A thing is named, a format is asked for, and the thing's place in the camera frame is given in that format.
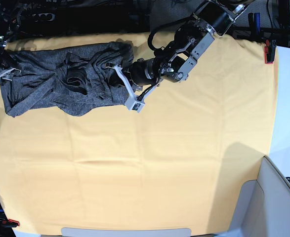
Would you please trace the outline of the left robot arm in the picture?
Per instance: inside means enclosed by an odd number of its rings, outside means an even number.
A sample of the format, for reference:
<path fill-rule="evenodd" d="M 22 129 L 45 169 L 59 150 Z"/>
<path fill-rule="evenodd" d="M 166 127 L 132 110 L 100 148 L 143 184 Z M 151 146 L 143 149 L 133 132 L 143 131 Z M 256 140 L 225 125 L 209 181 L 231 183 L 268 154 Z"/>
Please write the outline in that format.
<path fill-rule="evenodd" d="M 142 100 L 164 79 L 171 82 L 186 80 L 198 59 L 213 43 L 214 36 L 223 36 L 250 4 L 249 0 L 205 0 L 189 17 L 156 27 L 147 40 L 155 57 L 124 66 L 122 73 L 126 79 L 113 73 L 110 85 L 128 83 L 133 89 L 148 86 L 138 97 Z M 179 26 L 174 39 L 166 46 L 154 47 L 155 34 L 171 26 Z"/>

